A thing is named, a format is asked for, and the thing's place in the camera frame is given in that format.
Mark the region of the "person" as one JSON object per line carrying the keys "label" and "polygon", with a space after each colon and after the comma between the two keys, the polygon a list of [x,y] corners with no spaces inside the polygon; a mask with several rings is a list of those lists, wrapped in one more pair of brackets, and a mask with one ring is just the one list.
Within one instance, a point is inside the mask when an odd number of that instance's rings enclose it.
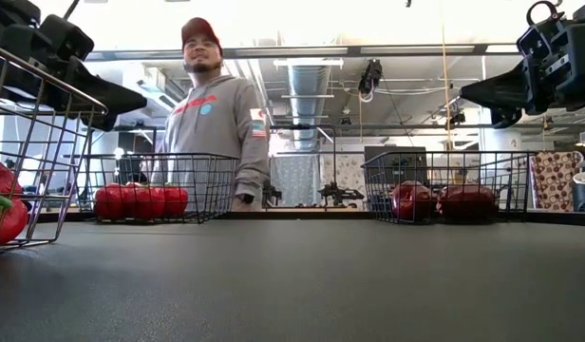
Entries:
{"label": "person", "polygon": [[[222,47],[205,19],[188,20],[181,28],[181,42],[183,65],[192,87],[166,119],[161,148],[165,153],[237,158],[234,196],[254,196],[259,211],[270,169],[268,128],[255,87],[244,78],[221,73]],[[218,79],[199,97],[194,88],[216,76]]]}

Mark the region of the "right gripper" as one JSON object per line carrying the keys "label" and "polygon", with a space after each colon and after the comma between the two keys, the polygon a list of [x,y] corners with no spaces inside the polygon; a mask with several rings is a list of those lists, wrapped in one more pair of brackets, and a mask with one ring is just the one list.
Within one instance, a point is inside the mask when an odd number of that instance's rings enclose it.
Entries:
{"label": "right gripper", "polygon": [[520,109],[541,114],[550,108],[585,107],[585,21],[565,21],[568,54],[552,63],[524,58],[511,70],[465,85],[461,97],[490,108],[493,128],[520,120]]}

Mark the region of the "dark bin white liner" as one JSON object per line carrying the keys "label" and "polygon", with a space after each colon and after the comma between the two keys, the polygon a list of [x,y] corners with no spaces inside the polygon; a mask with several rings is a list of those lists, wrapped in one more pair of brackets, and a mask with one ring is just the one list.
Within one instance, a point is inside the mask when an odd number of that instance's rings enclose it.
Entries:
{"label": "dark bin white liner", "polygon": [[572,194],[574,211],[585,212],[585,172],[580,172],[574,175]]}

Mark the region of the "person's hand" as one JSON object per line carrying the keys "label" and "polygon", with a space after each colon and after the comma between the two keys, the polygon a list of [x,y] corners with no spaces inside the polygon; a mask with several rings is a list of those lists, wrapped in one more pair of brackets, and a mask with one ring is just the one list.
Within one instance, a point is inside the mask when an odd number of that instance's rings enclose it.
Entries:
{"label": "person's hand", "polygon": [[233,212],[254,212],[257,210],[255,197],[249,194],[238,194],[232,201]]}

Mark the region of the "black table mat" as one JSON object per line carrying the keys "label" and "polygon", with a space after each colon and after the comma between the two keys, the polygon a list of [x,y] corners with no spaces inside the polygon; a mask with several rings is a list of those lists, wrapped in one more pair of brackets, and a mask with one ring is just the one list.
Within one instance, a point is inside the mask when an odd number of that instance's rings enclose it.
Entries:
{"label": "black table mat", "polygon": [[69,223],[0,255],[0,342],[585,342],[585,227]]}

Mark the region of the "grey patterned curtain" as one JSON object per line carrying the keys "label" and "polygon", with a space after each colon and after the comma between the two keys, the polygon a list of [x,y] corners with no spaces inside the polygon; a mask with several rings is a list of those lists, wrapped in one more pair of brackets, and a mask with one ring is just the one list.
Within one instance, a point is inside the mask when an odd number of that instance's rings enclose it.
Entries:
{"label": "grey patterned curtain", "polygon": [[320,201],[318,156],[273,157],[271,184],[282,193],[281,206],[317,204]]}

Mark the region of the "white ceiling light bar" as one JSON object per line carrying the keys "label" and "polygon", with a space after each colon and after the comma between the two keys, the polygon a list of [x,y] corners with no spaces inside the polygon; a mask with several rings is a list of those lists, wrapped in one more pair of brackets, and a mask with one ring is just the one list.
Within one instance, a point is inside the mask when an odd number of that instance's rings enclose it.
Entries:
{"label": "white ceiling light bar", "polygon": [[339,67],[344,65],[343,59],[320,59],[320,58],[288,58],[275,59],[275,67]]}

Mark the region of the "red apple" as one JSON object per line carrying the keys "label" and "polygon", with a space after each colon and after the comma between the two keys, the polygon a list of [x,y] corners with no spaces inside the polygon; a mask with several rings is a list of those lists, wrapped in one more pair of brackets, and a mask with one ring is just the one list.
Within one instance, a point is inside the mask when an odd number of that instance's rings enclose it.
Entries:
{"label": "red apple", "polygon": [[390,192],[391,211],[395,218],[422,221],[431,217],[436,206],[436,196],[422,183],[407,180],[396,185]]}

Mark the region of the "brown dotted fabric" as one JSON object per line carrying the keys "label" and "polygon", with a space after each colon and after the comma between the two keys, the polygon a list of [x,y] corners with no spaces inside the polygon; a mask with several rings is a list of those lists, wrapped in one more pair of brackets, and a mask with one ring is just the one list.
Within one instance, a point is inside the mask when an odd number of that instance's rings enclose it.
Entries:
{"label": "brown dotted fabric", "polygon": [[577,151],[544,151],[533,156],[530,167],[534,207],[547,212],[572,212],[573,177],[582,161]]}

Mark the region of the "silver ventilation duct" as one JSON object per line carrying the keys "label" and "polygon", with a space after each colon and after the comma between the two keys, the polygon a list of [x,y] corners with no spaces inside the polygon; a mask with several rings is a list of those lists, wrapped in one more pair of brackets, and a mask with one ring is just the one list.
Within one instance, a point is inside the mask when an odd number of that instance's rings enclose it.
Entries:
{"label": "silver ventilation duct", "polygon": [[305,126],[294,129],[293,147],[299,152],[314,152],[319,149],[321,122],[331,69],[329,66],[290,66],[288,68],[292,124]]}

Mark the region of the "white floral curtain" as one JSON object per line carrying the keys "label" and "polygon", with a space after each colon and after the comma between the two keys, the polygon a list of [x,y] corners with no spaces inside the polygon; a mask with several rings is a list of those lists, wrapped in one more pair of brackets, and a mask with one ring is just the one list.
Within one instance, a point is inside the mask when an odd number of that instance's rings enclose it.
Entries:
{"label": "white floral curtain", "polygon": [[332,181],[337,182],[340,189],[357,190],[363,196],[367,194],[365,176],[361,165],[364,156],[361,154],[337,154],[320,156],[320,187]]}

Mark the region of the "black screen panel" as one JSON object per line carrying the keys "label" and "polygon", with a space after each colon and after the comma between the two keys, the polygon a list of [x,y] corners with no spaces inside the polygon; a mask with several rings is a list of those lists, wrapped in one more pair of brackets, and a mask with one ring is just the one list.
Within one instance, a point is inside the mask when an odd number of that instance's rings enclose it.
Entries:
{"label": "black screen panel", "polygon": [[367,184],[396,185],[404,181],[429,184],[424,147],[366,146],[364,157]]}

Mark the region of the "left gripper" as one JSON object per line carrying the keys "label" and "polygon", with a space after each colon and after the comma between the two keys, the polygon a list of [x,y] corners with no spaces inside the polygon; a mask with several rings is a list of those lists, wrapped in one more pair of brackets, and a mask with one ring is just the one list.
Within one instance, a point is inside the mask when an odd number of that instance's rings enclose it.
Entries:
{"label": "left gripper", "polygon": [[[7,26],[0,33],[0,48],[59,80],[64,79],[70,86],[104,105],[109,114],[85,116],[85,125],[92,129],[111,131],[112,114],[123,114],[147,105],[140,93],[92,75],[79,58],[71,56],[68,62],[60,59],[39,28],[22,24]],[[37,99],[41,82],[36,75],[9,64],[0,100],[30,103]]]}

